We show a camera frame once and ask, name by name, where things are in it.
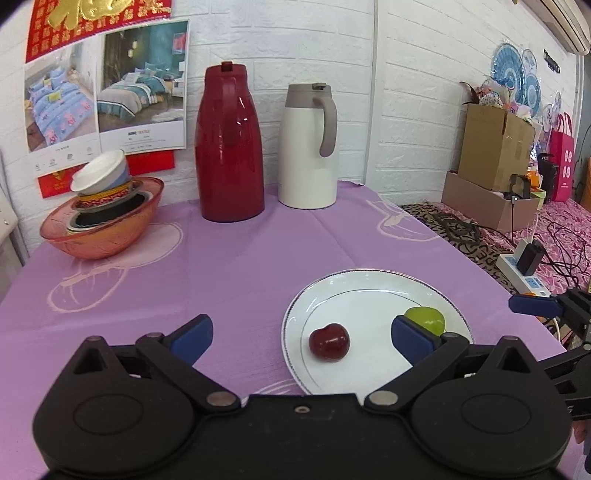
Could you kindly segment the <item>white thermos jug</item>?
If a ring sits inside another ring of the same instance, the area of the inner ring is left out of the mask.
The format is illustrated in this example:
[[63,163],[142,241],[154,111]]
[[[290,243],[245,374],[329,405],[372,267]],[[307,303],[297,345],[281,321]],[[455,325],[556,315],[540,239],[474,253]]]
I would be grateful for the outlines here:
[[335,204],[338,159],[338,111],[331,86],[291,84],[280,121],[280,203],[303,210]]

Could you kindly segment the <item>white round plate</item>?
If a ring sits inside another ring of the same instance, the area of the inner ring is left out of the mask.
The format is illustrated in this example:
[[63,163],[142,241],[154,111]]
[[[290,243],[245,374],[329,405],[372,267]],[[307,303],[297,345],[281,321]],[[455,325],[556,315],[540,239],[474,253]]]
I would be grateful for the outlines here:
[[[318,279],[287,307],[281,326],[281,350],[294,381],[308,395],[370,392],[400,376],[411,364],[394,347],[391,324],[412,307],[440,311],[446,330],[472,340],[461,311],[422,280],[399,272],[353,269]],[[349,352],[336,362],[315,357],[308,337],[337,323],[349,333]]]

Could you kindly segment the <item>pink gift bag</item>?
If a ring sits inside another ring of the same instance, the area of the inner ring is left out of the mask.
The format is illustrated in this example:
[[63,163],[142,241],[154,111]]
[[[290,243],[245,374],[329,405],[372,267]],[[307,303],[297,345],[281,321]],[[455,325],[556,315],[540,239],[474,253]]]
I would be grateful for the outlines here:
[[574,146],[572,119],[568,113],[558,115],[557,128],[550,137],[551,162],[557,166],[552,200],[566,202],[572,193],[574,175]]

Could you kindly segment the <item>purple tablecloth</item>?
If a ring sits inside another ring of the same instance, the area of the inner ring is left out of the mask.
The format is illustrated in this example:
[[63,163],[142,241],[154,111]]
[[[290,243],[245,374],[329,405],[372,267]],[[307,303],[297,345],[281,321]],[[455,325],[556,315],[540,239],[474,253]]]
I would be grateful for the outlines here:
[[130,344],[204,313],[214,339],[199,371],[239,396],[294,393],[281,353],[283,314],[308,284],[354,268],[401,272],[435,287],[477,343],[515,335],[537,359],[562,352],[535,318],[509,310],[496,280],[366,187],[344,182],[335,205],[308,211],[283,206],[269,191],[262,214],[228,224],[204,220],[197,202],[161,206],[145,234],[108,259],[80,261],[42,244],[2,301],[2,477],[44,474],[33,417],[85,338]]

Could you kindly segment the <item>stacked patterned bowls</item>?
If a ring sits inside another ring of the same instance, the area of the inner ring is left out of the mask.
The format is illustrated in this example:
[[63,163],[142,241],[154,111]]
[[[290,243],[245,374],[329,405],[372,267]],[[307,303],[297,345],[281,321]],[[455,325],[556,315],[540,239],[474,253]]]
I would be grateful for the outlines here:
[[80,196],[73,204],[75,211],[67,223],[69,232],[83,232],[116,220],[134,211],[152,198],[143,190],[143,182],[132,180],[111,191]]

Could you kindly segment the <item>white air conditioner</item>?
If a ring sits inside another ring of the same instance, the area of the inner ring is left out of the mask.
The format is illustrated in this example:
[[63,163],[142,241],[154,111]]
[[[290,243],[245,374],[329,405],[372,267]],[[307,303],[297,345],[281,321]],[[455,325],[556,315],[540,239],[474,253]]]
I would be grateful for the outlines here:
[[590,53],[590,5],[575,0],[524,0],[570,53]]

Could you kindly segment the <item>green oval fruit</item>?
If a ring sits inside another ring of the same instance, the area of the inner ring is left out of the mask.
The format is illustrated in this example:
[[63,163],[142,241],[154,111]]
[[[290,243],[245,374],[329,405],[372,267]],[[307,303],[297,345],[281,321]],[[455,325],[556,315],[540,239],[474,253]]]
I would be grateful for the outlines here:
[[426,306],[412,307],[405,312],[405,316],[436,336],[441,336],[446,331],[445,317],[435,308]]

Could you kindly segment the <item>white power strip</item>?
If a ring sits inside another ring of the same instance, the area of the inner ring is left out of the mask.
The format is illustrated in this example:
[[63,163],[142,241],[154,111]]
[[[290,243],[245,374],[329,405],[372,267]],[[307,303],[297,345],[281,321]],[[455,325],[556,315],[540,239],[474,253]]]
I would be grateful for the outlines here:
[[518,260],[527,244],[529,244],[528,240],[521,239],[513,253],[499,255],[496,266],[520,294],[549,297],[551,292],[536,274],[524,276],[517,268]]

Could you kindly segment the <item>flat cardboard box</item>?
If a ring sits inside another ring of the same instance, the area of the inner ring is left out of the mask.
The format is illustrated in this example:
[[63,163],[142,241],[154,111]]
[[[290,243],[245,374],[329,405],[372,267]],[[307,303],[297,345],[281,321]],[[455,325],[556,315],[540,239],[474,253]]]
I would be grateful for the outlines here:
[[442,202],[475,220],[477,224],[502,233],[510,233],[528,227],[535,221],[539,200],[516,199],[514,203],[500,192],[493,192],[448,172]]

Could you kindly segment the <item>blue paper fan decoration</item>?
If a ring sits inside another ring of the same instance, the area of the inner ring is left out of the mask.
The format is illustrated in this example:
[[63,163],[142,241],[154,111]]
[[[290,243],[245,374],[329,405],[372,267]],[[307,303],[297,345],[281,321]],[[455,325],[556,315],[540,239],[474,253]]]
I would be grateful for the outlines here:
[[497,47],[491,63],[492,78],[509,89],[516,103],[529,107],[533,117],[539,114],[542,104],[537,66],[530,49],[519,51],[510,43]]

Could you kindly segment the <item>red thermos jug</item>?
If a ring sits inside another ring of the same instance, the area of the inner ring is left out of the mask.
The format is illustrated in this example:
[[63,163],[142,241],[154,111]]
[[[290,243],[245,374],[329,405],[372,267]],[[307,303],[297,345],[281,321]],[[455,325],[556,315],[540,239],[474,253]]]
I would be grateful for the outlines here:
[[263,212],[263,144],[245,65],[205,71],[195,130],[201,215],[238,222]]

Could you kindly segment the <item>leopard print cloth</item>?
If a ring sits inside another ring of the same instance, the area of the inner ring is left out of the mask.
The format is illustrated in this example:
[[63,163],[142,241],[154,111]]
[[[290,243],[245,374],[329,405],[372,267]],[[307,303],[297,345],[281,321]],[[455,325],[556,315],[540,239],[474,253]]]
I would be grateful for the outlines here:
[[505,234],[478,226],[474,220],[448,211],[439,204],[407,204],[402,209],[448,241],[509,293],[517,293],[516,288],[497,266],[498,257],[513,250],[513,244]]

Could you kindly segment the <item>tall cardboard box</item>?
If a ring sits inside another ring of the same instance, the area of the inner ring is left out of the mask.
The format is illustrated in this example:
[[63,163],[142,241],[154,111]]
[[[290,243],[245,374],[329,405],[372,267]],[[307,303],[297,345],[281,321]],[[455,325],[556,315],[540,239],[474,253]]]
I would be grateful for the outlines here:
[[508,192],[513,175],[527,172],[535,129],[513,113],[470,104],[458,175],[487,190]]

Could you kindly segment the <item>black power adapter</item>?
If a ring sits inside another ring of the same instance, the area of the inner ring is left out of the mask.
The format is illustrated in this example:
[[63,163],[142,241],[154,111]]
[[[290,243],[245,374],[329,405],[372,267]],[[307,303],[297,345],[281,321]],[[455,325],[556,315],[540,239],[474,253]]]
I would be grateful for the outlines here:
[[527,243],[517,261],[517,270],[525,277],[533,276],[545,253],[544,246],[538,240]]

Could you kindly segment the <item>orange glass bowl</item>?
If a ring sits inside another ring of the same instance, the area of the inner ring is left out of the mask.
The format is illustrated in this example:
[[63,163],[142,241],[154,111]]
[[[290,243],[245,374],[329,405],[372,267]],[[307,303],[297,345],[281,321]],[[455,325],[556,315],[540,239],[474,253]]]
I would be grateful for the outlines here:
[[126,215],[83,232],[69,232],[67,223],[75,214],[72,198],[42,222],[41,237],[62,252],[85,260],[103,259],[131,246],[147,229],[160,202],[164,189],[162,180],[155,177],[136,177],[143,182],[143,190],[152,198]]

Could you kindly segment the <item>bedding calendar poster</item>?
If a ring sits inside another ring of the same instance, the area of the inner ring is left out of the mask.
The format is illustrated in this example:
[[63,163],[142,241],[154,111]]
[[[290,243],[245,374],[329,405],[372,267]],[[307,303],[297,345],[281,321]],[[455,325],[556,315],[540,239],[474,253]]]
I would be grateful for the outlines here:
[[134,175],[186,146],[189,25],[169,1],[36,1],[24,67],[28,159],[42,197],[103,151]]

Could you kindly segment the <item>dark red plum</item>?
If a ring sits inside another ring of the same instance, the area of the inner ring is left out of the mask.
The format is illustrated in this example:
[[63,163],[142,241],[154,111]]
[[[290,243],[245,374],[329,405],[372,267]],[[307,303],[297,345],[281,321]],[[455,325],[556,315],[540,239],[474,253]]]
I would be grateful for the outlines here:
[[308,347],[318,359],[336,362],[349,353],[351,339],[344,326],[332,323],[312,332],[308,337]]

